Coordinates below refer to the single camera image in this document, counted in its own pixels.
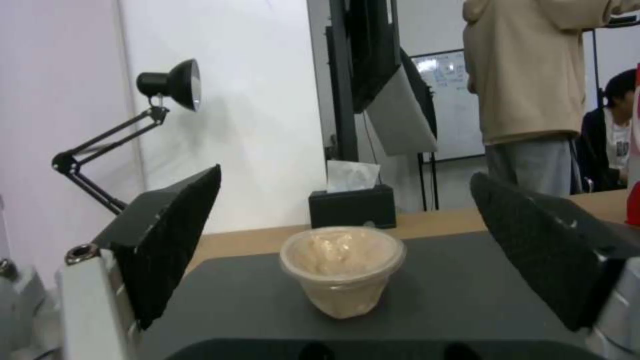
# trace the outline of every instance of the person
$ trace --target person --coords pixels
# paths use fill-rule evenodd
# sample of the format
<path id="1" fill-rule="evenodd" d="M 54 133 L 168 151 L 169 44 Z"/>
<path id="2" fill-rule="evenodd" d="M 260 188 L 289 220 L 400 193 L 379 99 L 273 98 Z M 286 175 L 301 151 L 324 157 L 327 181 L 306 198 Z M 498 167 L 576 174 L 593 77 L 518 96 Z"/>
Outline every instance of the person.
<path id="1" fill-rule="evenodd" d="M 640 0 L 465 0 L 468 88 L 491 177 L 570 194 L 584 114 L 582 30 L 636 9 Z"/>
<path id="2" fill-rule="evenodd" d="M 577 141 L 578 164 L 593 192 L 627 187 L 635 90 L 635 69 L 618 74 L 605 88 L 607 106 L 584 117 Z"/>

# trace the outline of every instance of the wooden table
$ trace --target wooden table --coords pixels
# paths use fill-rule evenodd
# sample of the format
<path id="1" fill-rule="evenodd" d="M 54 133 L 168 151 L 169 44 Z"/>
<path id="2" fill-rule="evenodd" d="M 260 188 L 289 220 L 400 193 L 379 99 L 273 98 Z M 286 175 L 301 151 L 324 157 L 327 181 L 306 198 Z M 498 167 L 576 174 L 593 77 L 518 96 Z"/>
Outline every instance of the wooden table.
<path id="1" fill-rule="evenodd" d="M 571 200 L 601 220 L 622 224 L 627 218 L 626 190 L 576 195 Z M 288 237 L 309 228 L 309 225 L 298 225 L 202 236 L 187 272 L 207 259 L 279 252 Z M 485 230 L 480 213 L 476 208 L 470 208 L 400 214 L 397 227 L 387 232 L 407 240 Z"/>

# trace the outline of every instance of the tissue box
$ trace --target tissue box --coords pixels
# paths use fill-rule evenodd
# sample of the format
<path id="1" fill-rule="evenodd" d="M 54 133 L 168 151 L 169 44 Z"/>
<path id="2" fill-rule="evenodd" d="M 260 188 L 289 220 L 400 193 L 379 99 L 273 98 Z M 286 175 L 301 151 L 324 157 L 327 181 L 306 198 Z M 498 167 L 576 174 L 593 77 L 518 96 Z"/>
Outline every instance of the tissue box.
<path id="1" fill-rule="evenodd" d="M 387 185 L 354 192 L 313 192 L 309 196 L 311 227 L 363 226 L 378 229 L 396 227 L 394 191 Z"/>

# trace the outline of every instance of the black desk lamp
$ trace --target black desk lamp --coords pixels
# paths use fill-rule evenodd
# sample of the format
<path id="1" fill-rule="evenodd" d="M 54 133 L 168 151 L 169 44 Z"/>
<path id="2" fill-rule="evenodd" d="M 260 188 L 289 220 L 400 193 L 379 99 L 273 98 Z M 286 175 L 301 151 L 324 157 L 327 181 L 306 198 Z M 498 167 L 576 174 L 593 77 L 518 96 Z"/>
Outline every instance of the black desk lamp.
<path id="1" fill-rule="evenodd" d="M 175 102 L 191 111 L 198 111 L 200 105 L 200 70 L 198 68 L 198 62 L 195 59 L 183 61 L 176 65 L 169 73 L 143 72 L 138 76 L 136 86 L 143 95 L 147 96 L 150 105 L 149 109 L 71 150 L 59 153 L 52 161 L 55 170 L 68 177 L 82 190 L 116 215 L 120 214 L 127 204 L 114 198 L 93 181 L 82 175 L 80 173 L 82 166 L 128 141 L 137 138 L 147 131 L 162 125 L 166 114 L 169 112 L 169 109 L 162 105 L 162 99 L 165 96 L 171 97 Z M 152 103 L 154 97 L 159 99 L 158 105 Z M 147 117 L 150 117 L 153 123 L 115 142 L 96 145 L 109 136 Z M 78 159 L 77 156 L 80 155 L 87 156 Z"/>

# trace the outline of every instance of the plastic container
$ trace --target plastic container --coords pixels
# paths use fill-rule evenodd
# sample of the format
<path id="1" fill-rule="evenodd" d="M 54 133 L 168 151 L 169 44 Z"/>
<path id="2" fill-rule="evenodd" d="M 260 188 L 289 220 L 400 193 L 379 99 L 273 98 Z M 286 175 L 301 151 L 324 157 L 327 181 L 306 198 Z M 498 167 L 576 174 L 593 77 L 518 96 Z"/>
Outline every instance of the plastic container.
<path id="1" fill-rule="evenodd" d="M 280 249 L 282 268 L 307 297 L 337 319 L 364 315 L 404 261 L 404 244 L 366 227 L 325 227 L 290 237 Z"/>

